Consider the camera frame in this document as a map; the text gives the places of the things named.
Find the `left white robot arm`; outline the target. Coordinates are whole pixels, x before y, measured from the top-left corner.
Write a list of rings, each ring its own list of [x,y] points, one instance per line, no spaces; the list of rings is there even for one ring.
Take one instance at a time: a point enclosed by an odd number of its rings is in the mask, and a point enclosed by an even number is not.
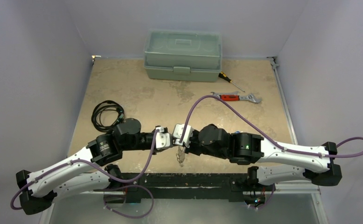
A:
[[[152,132],[141,131],[137,119],[126,119],[99,135],[72,156],[39,171],[21,170],[16,174],[19,187],[10,207],[27,215],[48,209],[55,200],[91,190],[119,190],[137,182],[145,173],[151,158],[172,144],[166,127]],[[124,151],[149,150],[140,173],[126,179],[112,162],[122,159]]]

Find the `silver metal key holder plate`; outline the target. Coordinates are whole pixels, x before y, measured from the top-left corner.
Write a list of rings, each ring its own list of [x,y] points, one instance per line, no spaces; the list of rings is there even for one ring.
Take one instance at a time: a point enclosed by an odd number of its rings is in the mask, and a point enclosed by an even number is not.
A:
[[[176,152],[176,160],[180,167],[184,166],[185,161],[185,150],[186,148],[184,146],[178,146],[177,152]]]

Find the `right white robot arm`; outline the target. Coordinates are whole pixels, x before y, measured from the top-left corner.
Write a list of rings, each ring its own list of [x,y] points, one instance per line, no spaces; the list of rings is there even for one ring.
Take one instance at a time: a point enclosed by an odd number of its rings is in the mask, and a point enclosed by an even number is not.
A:
[[[268,138],[252,133],[227,133],[210,124],[202,130],[182,125],[174,132],[175,143],[185,147],[186,153],[209,155],[226,159],[237,165],[278,163],[278,167],[253,167],[248,169],[245,183],[257,190],[277,182],[308,180],[318,186],[336,186],[342,179],[341,167],[334,163],[335,143],[327,142],[318,147],[297,146],[271,142]]]

